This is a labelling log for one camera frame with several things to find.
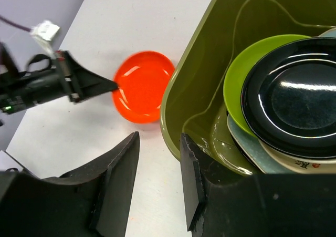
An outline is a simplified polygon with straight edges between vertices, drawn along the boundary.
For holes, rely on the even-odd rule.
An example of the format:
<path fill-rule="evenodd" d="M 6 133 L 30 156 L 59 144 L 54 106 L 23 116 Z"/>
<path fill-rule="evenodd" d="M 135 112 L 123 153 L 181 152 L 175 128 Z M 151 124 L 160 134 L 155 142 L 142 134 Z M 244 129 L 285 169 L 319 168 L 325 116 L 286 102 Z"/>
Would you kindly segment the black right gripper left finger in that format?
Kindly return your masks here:
<path fill-rule="evenodd" d="M 124 236 L 140 135 L 59 177 L 41 179 L 1 152 L 1 236 Z"/>

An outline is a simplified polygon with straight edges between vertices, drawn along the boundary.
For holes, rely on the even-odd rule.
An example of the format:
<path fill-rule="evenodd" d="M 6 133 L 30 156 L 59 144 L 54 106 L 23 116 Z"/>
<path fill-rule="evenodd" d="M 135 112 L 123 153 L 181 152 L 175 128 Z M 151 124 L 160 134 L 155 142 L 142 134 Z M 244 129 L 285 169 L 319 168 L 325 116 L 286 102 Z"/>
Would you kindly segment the light blue rectangular dish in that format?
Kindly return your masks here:
<path fill-rule="evenodd" d="M 228 130 L 233 137 L 234 142 L 238 147 L 242 149 L 242 152 L 250 160 L 259 170 L 263 173 L 271 174 L 271 173 L 291 173 L 291 171 L 278 162 L 276 162 L 273 158 L 271 158 L 267 152 L 262 148 L 259 143 L 259 140 L 256 136 L 252 137 L 251 135 L 242 131 L 238 125 L 235 124 L 233 119 L 230 117 L 230 114 L 227 115 L 227 125 Z M 316 163 L 334 163 L 335 160 L 331 160 L 330 162 L 326 160 L 311 160 Z"/>

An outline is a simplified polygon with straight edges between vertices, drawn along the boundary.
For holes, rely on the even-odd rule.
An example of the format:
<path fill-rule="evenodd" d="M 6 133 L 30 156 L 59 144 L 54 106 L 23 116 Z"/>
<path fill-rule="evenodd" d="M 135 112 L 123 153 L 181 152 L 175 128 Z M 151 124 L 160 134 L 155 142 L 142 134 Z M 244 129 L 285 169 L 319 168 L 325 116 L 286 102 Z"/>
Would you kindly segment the orange round plate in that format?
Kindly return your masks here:
<path fill-rule="evenodd" d="M 129 56 L 118 68 L 112 92 L 118 113 L 132 123 L 152 123 L 160 118 L 163 94 L 175 71 L 173 63 L 156 51 Z"/>

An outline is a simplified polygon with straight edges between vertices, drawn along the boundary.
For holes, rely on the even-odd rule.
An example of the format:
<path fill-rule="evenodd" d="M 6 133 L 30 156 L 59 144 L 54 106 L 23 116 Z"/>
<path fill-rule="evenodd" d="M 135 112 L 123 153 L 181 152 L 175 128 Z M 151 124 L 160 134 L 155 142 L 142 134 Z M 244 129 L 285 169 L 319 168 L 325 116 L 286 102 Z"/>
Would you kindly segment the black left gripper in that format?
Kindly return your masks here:
<path fill-rule="evenodd" d="M 45 54 L 37 54 L 31 64 L 47 60 L 41 70 L 19 71 L 4 43 L 1 43 L 1 112 L 11 115 L 36 105 L 64 97 L 80 103 L 118 89 L 118 84 L 82 67 L 67 50 L 56 51 L 56 67 Z"/>

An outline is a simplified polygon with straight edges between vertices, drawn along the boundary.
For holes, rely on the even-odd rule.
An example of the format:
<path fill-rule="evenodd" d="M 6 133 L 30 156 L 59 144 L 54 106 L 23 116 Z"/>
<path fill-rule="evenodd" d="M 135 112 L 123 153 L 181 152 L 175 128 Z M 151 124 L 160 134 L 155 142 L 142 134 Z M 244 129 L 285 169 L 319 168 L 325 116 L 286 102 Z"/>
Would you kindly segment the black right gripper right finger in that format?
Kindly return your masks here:
<path fill-rule="evenodd" d="M 180 138 L 192 236 L 335 236 L 335 175 L 241 176 Z"/>

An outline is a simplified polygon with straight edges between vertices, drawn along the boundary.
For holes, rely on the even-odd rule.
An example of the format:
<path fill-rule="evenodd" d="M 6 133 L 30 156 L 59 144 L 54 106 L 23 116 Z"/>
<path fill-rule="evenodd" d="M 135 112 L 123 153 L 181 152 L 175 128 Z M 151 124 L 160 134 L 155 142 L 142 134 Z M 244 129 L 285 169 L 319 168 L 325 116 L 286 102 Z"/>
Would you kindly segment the olive green plastic bin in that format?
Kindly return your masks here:
<path fill-rule="evenodd" d="M 235 57 L 275 35 L 318 36 L 335 26 L 335 0 L 211 0 L 170 80 L 161 107 L 161 131 L 175 158 L 181 133 L 242 176 L 254 167 L 227 128 L 223 82 Z"/>

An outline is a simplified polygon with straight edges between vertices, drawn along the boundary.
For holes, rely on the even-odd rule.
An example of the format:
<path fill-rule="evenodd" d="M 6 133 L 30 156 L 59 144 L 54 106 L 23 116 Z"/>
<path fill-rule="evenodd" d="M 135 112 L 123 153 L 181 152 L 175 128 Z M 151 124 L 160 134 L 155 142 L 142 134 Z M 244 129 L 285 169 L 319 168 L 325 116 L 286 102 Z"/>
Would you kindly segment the lime green round plate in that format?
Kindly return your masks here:
<path fill-rule="evenodd" d="M 309 36 L 299 34 L 283 34 L 267 37 L 245 48 L 231 62 L 224 79 L 223 97 L 230 117 L 242 131 L 252 137 L 255 136 L 246 123 L 241 108 L 241 90 L 252 67 L 272 50 L 290 42 L 307 38 Z"/>

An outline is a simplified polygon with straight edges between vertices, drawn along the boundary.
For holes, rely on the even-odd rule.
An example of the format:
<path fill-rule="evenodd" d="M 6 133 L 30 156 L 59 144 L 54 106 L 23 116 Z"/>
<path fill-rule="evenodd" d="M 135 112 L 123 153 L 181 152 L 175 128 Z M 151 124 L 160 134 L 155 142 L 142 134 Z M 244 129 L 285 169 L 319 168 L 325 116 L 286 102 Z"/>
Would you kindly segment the cream plate with black patch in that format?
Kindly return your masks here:
<path fill-rule="evenodd" d="M 316 163 L 311 160 L 297 160 L 283 154 L 259 140 L 267 154 L 283 167 L 301 174 L 335 174 L 334 163 Z"/>

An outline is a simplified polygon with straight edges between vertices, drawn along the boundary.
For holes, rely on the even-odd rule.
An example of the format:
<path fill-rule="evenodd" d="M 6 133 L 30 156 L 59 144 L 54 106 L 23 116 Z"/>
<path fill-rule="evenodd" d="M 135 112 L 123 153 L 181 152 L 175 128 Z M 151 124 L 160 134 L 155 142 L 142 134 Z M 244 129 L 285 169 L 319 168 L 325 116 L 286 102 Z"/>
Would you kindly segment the black round plate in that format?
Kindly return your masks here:
<path fill-rule="evenodd" d="M 268 53 L 244 81 L 241 109 L 251 131 L 271 148 L 334 159 L 335 39 L 302 39 Z"/>

